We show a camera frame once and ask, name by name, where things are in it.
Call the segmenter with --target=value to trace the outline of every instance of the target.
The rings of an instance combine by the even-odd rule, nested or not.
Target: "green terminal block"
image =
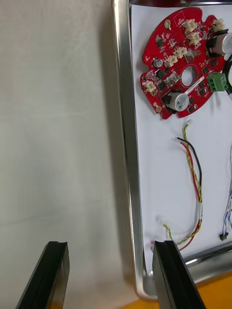
[[[212,73],[207,77],[209,88],[214,91],[225,91],[228,88],[224,73]]]

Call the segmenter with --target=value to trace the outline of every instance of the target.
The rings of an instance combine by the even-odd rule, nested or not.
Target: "white connector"
[[[216,20],[215,22],[213,22],[212,27],[213,27],[214,32],[223,30],[225,28],[223,19],[220,18]]]
[[[186,47],[179,47],[175,52],[174,56],[176,56],[178,59],[183,58],[184,55],[187,54],[187,48]]]
[[[183,24],[185,27],[185,32],[193,32],[197,28],[197,24],[195,23],[195,19],[188,19]]]
[[[147,92],[153,92],[153,91],[157,90],[156,86],[150,81],[146,81],[143,84],[143,86],[146,87]]]
[[[172,67],[174,63],[178,61],[177,56],[169,56],[168,59],[164,61],[167,67]]]
[[[202,39],[199,36],[198,32],[193,32],[188,35],[188,39],[190,40],[190,45],[197,45]]]

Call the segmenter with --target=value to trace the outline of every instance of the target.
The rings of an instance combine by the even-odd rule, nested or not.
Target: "orange surface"
[[[232,303],[232,273],[198,285],[207,309],[230,308]],[[158,302],[138,300],[124,309],[158,309]]]

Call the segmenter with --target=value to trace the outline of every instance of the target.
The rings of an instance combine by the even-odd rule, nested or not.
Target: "white paper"
[[[184,257],[221,244],[223,215],[226,209],[232,144],[232,101],[226,92],[214,93],[198,111],[179,119],[172,115],[162,120],[150,105],[140,87],[140,76],[149,70],[142,62],[145,46],[156,26],[178,8],[132,6],[132,60],[138,136],[140,193],[143,240],[147,271],[152,269],[151,240],[165,240],[162,220],[180,240],[195,224],[196,196],[183,146],[175,139],[182,137],[183,124],[192,119],[187,129],[202,171],[203,223],[193,242],[181,253]],[[204,6],[203,21],[211,14],[232,31],[232,6]]]

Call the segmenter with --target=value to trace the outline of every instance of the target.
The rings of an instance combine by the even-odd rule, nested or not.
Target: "capacitor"
[[[225,33],[214,38],[214,46],[210,47],[210,52],[224,55],[232,54],[232,33]]]
[[[163,65],[163,60],[161,60],[161,59],[155,59],[155,60],[153,61],[153,65],[154,65],[155,68],[161,68],[162,65]]]
[[[189,105],[189,97],[185,93],[171,92],[168,94],[169,103],[168,107],[174,111],[182,112]]]

